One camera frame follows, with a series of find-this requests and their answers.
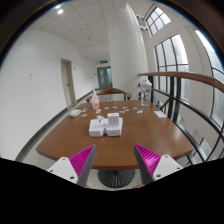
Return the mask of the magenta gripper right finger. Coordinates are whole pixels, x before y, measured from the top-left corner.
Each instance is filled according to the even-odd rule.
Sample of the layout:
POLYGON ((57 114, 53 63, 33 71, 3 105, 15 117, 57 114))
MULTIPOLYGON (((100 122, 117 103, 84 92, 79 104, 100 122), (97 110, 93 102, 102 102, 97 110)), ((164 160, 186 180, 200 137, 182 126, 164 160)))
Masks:
POLYGON ((134 145, 134 156, 138 163, 144 185, 182 169, 182 166, 169 155, 160 156, 138 144, 134 145))

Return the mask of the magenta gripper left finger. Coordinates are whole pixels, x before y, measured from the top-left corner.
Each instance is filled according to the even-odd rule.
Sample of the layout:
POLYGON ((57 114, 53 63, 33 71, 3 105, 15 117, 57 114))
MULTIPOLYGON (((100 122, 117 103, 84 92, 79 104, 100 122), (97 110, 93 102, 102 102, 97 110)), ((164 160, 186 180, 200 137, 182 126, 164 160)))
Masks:
POLYGON ((95 156, 96 146, 92 145, 71 157, 61 157, 48 169, 48 172, 85 187, 95 156))

